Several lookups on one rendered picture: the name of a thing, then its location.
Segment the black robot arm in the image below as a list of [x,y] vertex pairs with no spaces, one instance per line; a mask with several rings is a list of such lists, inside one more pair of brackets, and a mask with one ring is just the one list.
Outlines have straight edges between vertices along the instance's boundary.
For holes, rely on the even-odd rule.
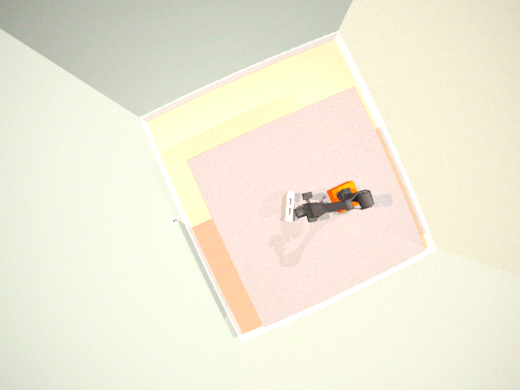
[[[344,188],[341,189],[336,196],[340,201],[327,204],[314,202],[298,206],[295,209],[297,218],[299,219],[308,216],[309,219],[316,219],[328,212],[340,210],[366,210],[372,208],[375,204],[371,191],[367,189],[352,193],[350,187]],[[353,202],[358,203],[361,208],[354,208]]]

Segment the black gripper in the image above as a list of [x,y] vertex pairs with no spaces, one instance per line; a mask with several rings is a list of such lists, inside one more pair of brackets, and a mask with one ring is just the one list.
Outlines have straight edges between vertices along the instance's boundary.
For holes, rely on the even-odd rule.
[[[311,202],[310,202],[310,199],[313,198],[313,193],[312,193],[312,192],[303,193],[303,194],[302,194],[302,197],[303,197],[303,200],[306,201],[306,205],[307,205],[307,204],[310,204],[310,203],[311,203]],[[307,200],[308,200],[308,201],[307,201]],[[307,216],[307,220],[308,220],[309,223],[313,223],[313,222],[318,221],[318,219],[312,219],[312,218],[309,219],[308,216]]]

